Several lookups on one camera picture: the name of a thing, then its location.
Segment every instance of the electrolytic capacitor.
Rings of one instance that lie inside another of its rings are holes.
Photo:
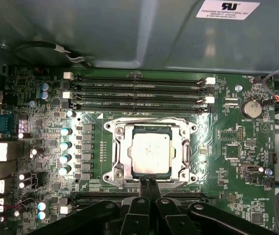
[[[51,99],[51,95],[48,92],[41,92],[40,93],[40,98],[43,100],[50,100]]]
[[[19,188],[26,188],[27,186],[31,185],[31,179],[24,180],[19,183]]]
[[[41,90],[43,90],[44,92],[49,92],[49,91],[51,91],[51,87],[49,86],[48,83],[43,83],[43,84],[41,84],[40,88],[41,88]]]
[[[66,128],[66,127],[60,130],[61,136],[69,136],[72,132],[73,130],[71,128]]]
[[[62,143],[60,144],[60,149],[61,149],[62,151],[66,150],[66,149],[69,149],[70,147],[72,147],[72,143],[69,142],[69,141],[62,142]]]
[[[33,148],[31,150],[31,154],[32,155],[43,154],[43,153],[44,153],[44,149],[43,148]]]
[[[14,211],[14,216],[19,217],[20,215],[22,215],[26,211],[27,211],[27,208],[22,206],[22,207],[18,208],[18,210]]]
[[[66,116],[68,116],[69,118],[74,118],[74,117],[76,117],[76,113],[72,110],[68,110],[66,112]]]
[[[70,154],[64,154],[60,157],[60,163],[65,164],[72,159]]]
[[[71,167],[69,165],[66,165],[64,167],[62,167],[61,169],[59,169],[59,175],[60,176],[65,176],[66,174],[68,174],[71,171]]]
[[[44,211],[46,208],[48,208],[49,206],[49,201],[48,200],[43,200],[42,202],[40,202],[37,206],[38,210],[40,211]]]
[[[49,215],[49,211],[48,211],[48,210],[44,210],[44,211],[38,212],[37,217],[38,217],[38,219],[41,219],[41,220],[42,220],[42,219],[47,218],[48,215]]]
[[[21,132],[21,133],[18,134],[18,138],[20,140],[30,139],[31,138],[31,134],[27,133],[27,132]]]
[[[26,179],[28,179],[28,178],[30,178],[30,177],[31,177],[31,172],[25,172],[25,173],[20,174],[20,175],[18,176],[18,178],[19,178],[20,180],[26,180]]]

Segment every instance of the capacitor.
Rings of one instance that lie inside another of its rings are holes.
[[[48,92],[41,92],[41,93],[40,93],[40,98],[42,98],[43,100],[48,101],[48,100],[51,99],[51,95],[49,95]]]
[[[45,219],[45,218],[47,218],[48,217],[48,215],[49,215],[49,212],[48,212],[48,210],[44,210],[44,211],[40,211],[40,212],[38,212],[38,215],[37,215],[37,217],[38,217],[38,219]]]
[[[18,186],[19,186],[19,188],[25,188],[29,185],[31,185],[31,179],[27,179],[27,180],[20,182]]]
[[[38,210],[40,211],[44,211],[46,208],[48,208],[49,206],[49,201],[48,200],[43,200],[42,202],[40,202],[37,206]]]
[[[69,136],[72,132],[73,130],[71,128],[66,127],[60,130],[61,136]]]
[[[19,217],[21,214],[23,214],[26,211],[27,211],[27,208],[22,206],[22,207],[18,208],[18,210],[14,211],[14,216]]]
[[[72,147],[72,143],[69,142],[69,141],[62,142],[62,143],[60,144],[60,149],[61,149],[62,151],[66,150],[66,149],[69,149],[70,147]]]
[[[49,91],[51,91],[51,87],[49,86],[48,83],[43,83],[43,84],[41,84],[40,88],[41,88],[41,90],[43,90],[44,92],[49,92]]]
[[[21,133],[18,134],[18,138],[20,140],[30,139],[31,138],[31,134],[27,133],[27,132],[21,132]]]
[[[32,109],[33,109],[33,108],[36,108],[36,107],[37,107],[36,101],[33,101],[33,100],[30,101],[30,102],[29,102],[29,106],[30,106],[30,108],[32,108]]]
[[[31,154],[32,155],[43,154],[43,153],[44,153],[44,149],[43,148],[33,148],[31,150]]]
[[[241,111],[246,118],[258,118],[262,114],[262,105],[260,101],[250,99],[242,104]]]
[[[26,179],[29,179],[30,177],[31,177],[31,172],[25,172],[25,173],[20,174],[20,175],[18,176],[18,178],[19,178],[20,180],[26,180]]]
[[[64,167],[62,167],[61,169],[59,169],[59,175],[60,176],[64,176],[66,175],[67,173],[69,173],[71,171],[71,167],[69,165],[66,165]]]
[[[64,154],[60,157],[60,163],[65,164],[72,159],[70,154]]]
[[[68,110],[66,111],[66,116],[68,116],[69,118],[74,118],[76,117],[76,113],[72,110]]]

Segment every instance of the integrated circuit chip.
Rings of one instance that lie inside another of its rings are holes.
[[[83,124],[82,130],[83,131],[93,131],[94,130],[94,125],[90,124],[90,123]]]
[[[91,163],[82,163],[81,164],[81,170],[91,170]]]
[[[252,213],[252,223],[263,224],[262,213]]]
[[[91,135],[91,134],[83,134],[82,135],[82,140],[83,141],[92,141],[92,139],[93,139],[93,135]]]

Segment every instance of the chip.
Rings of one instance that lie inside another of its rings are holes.
[[[91,170],[91,163],[82,163],[81,164],[81,170]]]
[[[83,124],[83,126],[82,126],[83,131],[92,131],[93,129],[94,129],[93,124]]]
[[[91,179],[91,172],[85,172],[81,174],[82,180],[90,180]]]
[[[57,198],[57,197],[52,197],[52,198],[50,198],[50,202],[51,202],[51,203],[57,203],[57,201],[58,201],[58,198]]]
[[[252,213],[252,223],[263,224],[262,213]]]
[[[52,188],[53,188],[54,190],[59,190],[59,189],[61,188],[61,183],[53,183],[53,184],[52,184]]]
[[[57,147],[57,140],[50,140],[50,146]]]
[[[69,102],[62,102],[62,109],[69,109],[70,103]]]
[[[85,161],[90,161],[92,159],[92,154],[91,153],[83,153],[81,155],[81,159]]]
[[[82,145],[82,150],[89,151],[93,149],[93,145],[91,143],[84,143]]]
[[[35,126],[42,126],[41,120],[35,120]]]
[[[51,221],[51,222],[57,221],[57,215],[56,215],[56,214],[51,214],[51,215],[50,215],[50,221]]]
[[[20,120],[28,120],[28,115],[25,113],[20,114]]]
[[[42,163],[41,162],[36,162],[36,168],[41,169],[42,168]]]
[[[93,135],[91,135],[91,134],[83,134],[82,135],[82,140],[83,141],[92,141],[92,139],[93,139]]]
[[[53,105],[60,105],[60,100],[59,100],[59,99],[54,99],[54,100],[52,101],[52,104],[53,104]]]

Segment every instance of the screw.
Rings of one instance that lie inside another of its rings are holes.
[[[124,128],[121,127],[121,126],[118,126],[118,127],[115,129],[115,132],[116,132],[116,134],[121,135],[121,134],[124,133]]]
[[[236,85],[235,86],[235,91],[236,92],[241,92],[243,90],[243,87],[241,85]]]
[[[199,205],[199,204],[195,205],[194,207],[195,207],[197,210],[202,210],[202,209],[203,209],[203,206],[202,206],[202,205]]]
[[[105,206],[105,208],[107,208],[107,209],[112,209],[113,207],[114,207],[113,204],[107,204],[107,205]]]
[[[123,177],[123,172],[121,170],[117,170],[115,172],[115,177],[121,179]]]
[[[161,203],[162,203],[162,204],[168,204],[169,202],[170,202],[170,201],[169,201],[168,199],[162,199],[162,200],[161,200]]]
[[[273,171],[269,168],[265,169],[265,175],[270,176],[273,174]]]

